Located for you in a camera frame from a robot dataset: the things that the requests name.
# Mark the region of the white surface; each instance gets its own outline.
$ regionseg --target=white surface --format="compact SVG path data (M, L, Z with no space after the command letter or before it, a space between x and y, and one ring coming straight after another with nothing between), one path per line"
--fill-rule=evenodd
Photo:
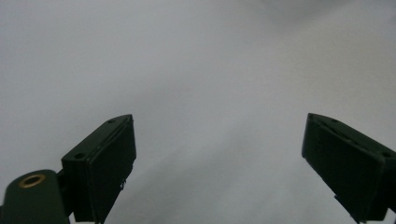
M301 157L305 118L396 149L395 18L391 0L2 1L0 199L132 113L106 223L354 223Z

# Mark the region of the black plastic part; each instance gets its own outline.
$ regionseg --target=black plastic part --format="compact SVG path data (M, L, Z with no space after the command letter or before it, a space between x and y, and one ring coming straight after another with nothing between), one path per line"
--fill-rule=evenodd
M303 157L357 222L385 218L395 182L394 151L336 119L308 114Z
M76 221L105 222L135 158L132 115L106 121L62 158Z
M7 187L1 214L4 224L68 224L56 173L40 170L15 179Z

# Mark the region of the gray background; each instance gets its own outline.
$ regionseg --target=gray background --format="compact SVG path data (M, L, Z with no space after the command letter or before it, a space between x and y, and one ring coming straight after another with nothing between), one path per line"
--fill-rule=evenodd
M132 113L106 223L354 223L301 158L306 114L396 149L395 36L391 0L1 1L0 200Z

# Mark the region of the black metal bracket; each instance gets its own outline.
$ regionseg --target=black metal bracket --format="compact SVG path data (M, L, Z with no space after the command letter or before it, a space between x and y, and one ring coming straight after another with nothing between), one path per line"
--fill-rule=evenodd
M35 171L11 182L0 223L104 223L132 172L136 149L132 115L110 119L62 158L63 169Z
M303 157L356 222L396 211L396 153L339 120L308 114Z

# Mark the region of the brass ring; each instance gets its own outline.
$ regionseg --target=brass ring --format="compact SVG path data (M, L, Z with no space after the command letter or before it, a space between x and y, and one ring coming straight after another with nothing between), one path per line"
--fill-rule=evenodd
M19 186L23 189L29 189L43 182L45 178L45 175L29 175L20 182Z

